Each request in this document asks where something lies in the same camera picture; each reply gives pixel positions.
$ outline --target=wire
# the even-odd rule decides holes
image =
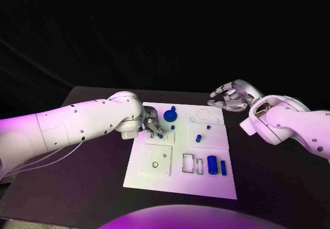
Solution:
[[[73,150],[72,150],[59,160],[53,161],[52,163],[49,163],[49,164],[43,165],[43,166],[37,166],[37,167],[34,167],[34,168],[23,169],[23,170],[20,170],[20,171],[17,171],[17,172],[14,172],[14,173],[10,173],[10,174],[6,175],[4,177],[11,176],[13,174],[21,173],[21,172],[24,172],[24,171],[33,170],[33,169],[36,169],[36,168],[42,168],[42,167],[44,167],[44,166],[52,165],[53,163],[56,163],[56,162],[59,162],[62,159],[65,159],[66,156],[78,149],[78,147],[76,147],[76,148],[75,148],[75,149],[73,149]]]
[[[26,165],[23,165],[23,166],[14,168],[10,172],[16,171],[17,169],[21,169],[21,168],[26,167],[26,166],[30,166],[30,165],[36,164],[37,162],[40,162],[42,160],[44,160],[46,158],[49,158],[52,155],[55,155],[60,150],[62,150],[62,148],[57,149],[55,152],[52,152],[47,156],[44,156],[44,157],[43,157],[42,159],[39,159],[37,161],[33,161],[33,162],[27,163]]]

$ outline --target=blue object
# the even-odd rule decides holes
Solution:
[[[225,176],[226,175],[226,172],[225,172],[225,161],[220,161],[220,163],[222,163],[222,176]]]
[[[177,119],[176,107],[171,106],[170,110],[164,112],[164,120],[173,122]]]
[[[202,135],[197,135],[196,142],[200,142]]]
[[[207,156],[207,167],[209,167],[209,174],[216,175],[217,172],[217,164],[216,164],[216,156]]]

